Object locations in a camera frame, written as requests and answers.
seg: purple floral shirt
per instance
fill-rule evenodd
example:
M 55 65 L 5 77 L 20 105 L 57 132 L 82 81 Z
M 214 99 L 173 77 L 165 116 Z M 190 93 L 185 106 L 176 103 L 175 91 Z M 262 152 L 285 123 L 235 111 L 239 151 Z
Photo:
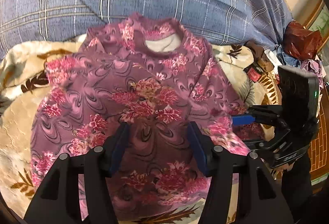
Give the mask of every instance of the purple floral shirt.
M 154 52 L 146 40 L 176 33 L 174 51 Z M 120 170 L 107 179 L 119 220 L 157 215 L 205 198 L 210 180 L 198 170 L 186 139 L 195 121 L 232 153 L 249 149 L 232 132 L 230 111 L 242 101 L 212 56 L 211 45 L 175 19 L 138 14 L 90 28 L 78 53 L 46 64 L 53 89 L 32 126 L 32 179 L 37 186 L 61 153 L 85 154 L 120 122 L 131 123 Z M 83 179 L 80 206 L 88 215 Z

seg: metal pin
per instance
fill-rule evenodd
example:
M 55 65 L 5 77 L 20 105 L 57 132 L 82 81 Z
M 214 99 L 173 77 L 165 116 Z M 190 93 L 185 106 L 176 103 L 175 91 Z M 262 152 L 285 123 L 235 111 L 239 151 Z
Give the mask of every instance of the metal pin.
M 220 152 L 222 152 L 222 151 L 223 151 L 223 147 L 222 147 L 222 146 L 220 146 L 220 145 L 216 145 L 216 146 L 213 148 L 213 150 L 214 150 L 215 152 L 218 152 L 218 153 L 220 153 Z
M 94 152 L 95 152 L 95 153 L 100 153 L 102 150 L 103 150 L 103 147 L 102 147 L 102 146 L 96 146 L 96 147 L 94 148 Z
M 60 160 L 65 160 L 68 157 L 67 153 L 60 154 Z
M 252 159 L 256 159 L 258 157 L 258 154 L 255 153 L 255 152 L 251 152 L 249 153 L 249 156 L 252 158 Z

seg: red tag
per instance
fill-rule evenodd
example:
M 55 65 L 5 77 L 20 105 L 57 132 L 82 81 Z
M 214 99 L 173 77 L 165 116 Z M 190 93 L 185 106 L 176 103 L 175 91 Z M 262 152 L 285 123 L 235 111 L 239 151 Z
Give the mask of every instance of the red tag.
M 261 77 L 261 75 L 252 67 L 249 69 L 247 75 L 253 82 L 257 82 Z

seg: plastic bag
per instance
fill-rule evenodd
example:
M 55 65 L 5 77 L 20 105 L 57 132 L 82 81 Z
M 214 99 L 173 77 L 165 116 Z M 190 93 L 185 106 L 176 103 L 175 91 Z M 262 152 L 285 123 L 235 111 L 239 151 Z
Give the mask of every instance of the plastic bag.
M 310 31 L 300 23 L 292 21 L 288 24 L 283 36 L 284 51 L 300 61 L 314 60 L 317 50 L 323 44 L 319 30 Z

